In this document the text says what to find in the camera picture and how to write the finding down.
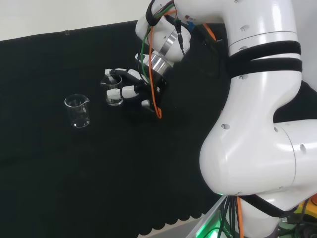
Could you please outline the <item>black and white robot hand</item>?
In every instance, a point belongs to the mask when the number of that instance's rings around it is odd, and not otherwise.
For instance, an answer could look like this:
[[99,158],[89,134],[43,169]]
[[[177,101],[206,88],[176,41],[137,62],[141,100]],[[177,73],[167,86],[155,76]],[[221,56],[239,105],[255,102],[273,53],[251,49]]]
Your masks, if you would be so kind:
[[110,106],[119,106],[123,102],[134,102],[136,106],[153,112],[162,118],[160,102],[167,88],[166,80],[155,71],[152,77],[146,77],[134,69],[105,69],[100,82],[105,92],[105,99]]

